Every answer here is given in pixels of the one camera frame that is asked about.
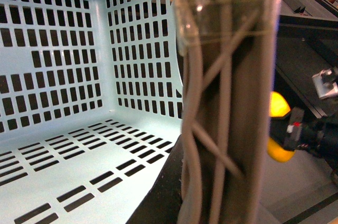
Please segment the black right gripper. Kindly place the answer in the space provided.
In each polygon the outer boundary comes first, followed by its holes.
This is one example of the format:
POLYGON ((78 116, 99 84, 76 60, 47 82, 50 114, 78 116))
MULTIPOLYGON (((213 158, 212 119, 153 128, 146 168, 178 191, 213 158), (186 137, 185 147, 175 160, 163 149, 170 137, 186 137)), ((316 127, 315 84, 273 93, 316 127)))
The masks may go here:
POLYGON ((318 158, 337 160, 337 113, 310 123, 303 122, 304 110, 293 108, 286 128, 284 149, 307 151, 318 158))

